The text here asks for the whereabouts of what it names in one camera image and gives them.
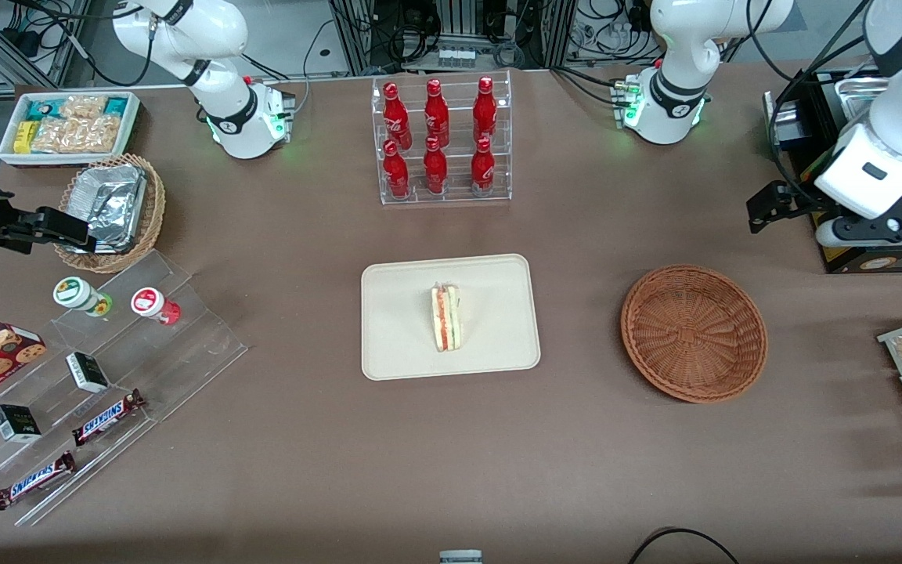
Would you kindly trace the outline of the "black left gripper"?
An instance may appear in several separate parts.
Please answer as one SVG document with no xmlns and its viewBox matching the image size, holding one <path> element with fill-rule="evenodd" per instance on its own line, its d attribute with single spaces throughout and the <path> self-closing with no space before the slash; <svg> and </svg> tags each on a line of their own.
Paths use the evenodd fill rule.
<svg viewBox="0 0 902 564">
<path fill-rule="evenodd" d="M 787 182 L 769 182 L 763 187 L 766 200 L 748 200 L 749 232 L 759 234 L 772 222 L 787 220 L 801 211 L 817 222 L 851 215 L 822 190 L 799 190 Z"/>
</svg>

